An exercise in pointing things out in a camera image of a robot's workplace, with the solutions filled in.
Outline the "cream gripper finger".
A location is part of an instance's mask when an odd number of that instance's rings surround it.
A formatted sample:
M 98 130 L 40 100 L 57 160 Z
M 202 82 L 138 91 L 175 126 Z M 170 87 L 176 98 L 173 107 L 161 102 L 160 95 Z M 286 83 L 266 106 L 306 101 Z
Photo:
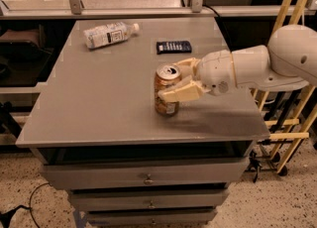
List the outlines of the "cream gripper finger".
M 200 80 L 187 76 L 174 86 L 160 90 L 158 97 L 165 102 L 184 102 L 199 99 L 209 88 Z
M 181 77 L 185 78 L 187 76 L 194 77 L 197 72 L 197 66 L 201 62 L 200 58 L 187 58 L 174 63 L 179 69 L 181 73 Z

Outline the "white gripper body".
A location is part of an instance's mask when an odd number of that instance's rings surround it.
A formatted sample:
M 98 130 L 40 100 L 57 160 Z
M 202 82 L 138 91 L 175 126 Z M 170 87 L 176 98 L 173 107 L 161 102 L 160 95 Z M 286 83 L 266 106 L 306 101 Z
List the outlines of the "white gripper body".
M 208 94 L 230 93 L 236 87 L 232 54 L 222 50 L 203 57 L 197 66 L 196 79 Z

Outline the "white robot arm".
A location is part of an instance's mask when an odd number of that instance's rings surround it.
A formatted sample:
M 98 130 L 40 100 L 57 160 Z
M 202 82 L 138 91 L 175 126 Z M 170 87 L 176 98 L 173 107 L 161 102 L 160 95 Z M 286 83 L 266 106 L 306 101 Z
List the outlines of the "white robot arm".
M 161 90 L 166 102 L 189 101 L 203 94 L 222 95 L 236 88 L 291 91 L 317 85 L 317 32 L 302 25 L 276 30 L 268 44 L 176 63 L 181 81 Z

